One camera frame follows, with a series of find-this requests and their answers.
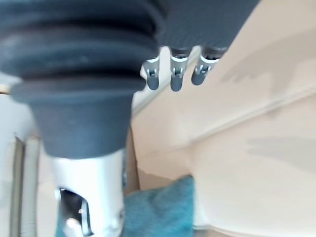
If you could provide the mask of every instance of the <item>rubber tip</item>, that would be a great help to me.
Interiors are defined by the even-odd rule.
[[[191,81],[194,85],[201,85],[205,80],[205,74],[196,74],[193,73],[191,77]]]
[[[181,77],[171,77],[170,86],[171,86],[171,89],[173,91],[179,91],[182,87],[182,78]]]
[[[151,90],[157,90],[159,87],[158,78],[147,78],[147,85]]]

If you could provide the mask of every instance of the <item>robotic hand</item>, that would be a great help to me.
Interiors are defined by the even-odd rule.
[[[118,237],[123,156],[133,94],[159,86],[159,48],[171,48],[171,88],[181,89],[191,48],[202,84],[258,0],[3,0],[0,71],[21,77],[52,157],[68,236]]]

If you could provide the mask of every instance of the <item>beige panel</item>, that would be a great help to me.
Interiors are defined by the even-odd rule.
[[[316,235],[316,97],[261,116],[193,148],[209,223],[262,236]]]

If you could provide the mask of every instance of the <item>silver metal shaft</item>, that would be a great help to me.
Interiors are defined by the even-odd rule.
[[[74,202],[82,198],[79,208],[70,207],[64,215],[69,236],[119,237],[124,219],[123,151],[87,159],[52,158],[57,188],[71,193]]]

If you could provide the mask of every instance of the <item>teal cloth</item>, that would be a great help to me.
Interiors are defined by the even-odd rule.
[[[191,175],[125,198],[122,237],[193,237],[194,180]],[[65,237],[59,219],[56,237]]]

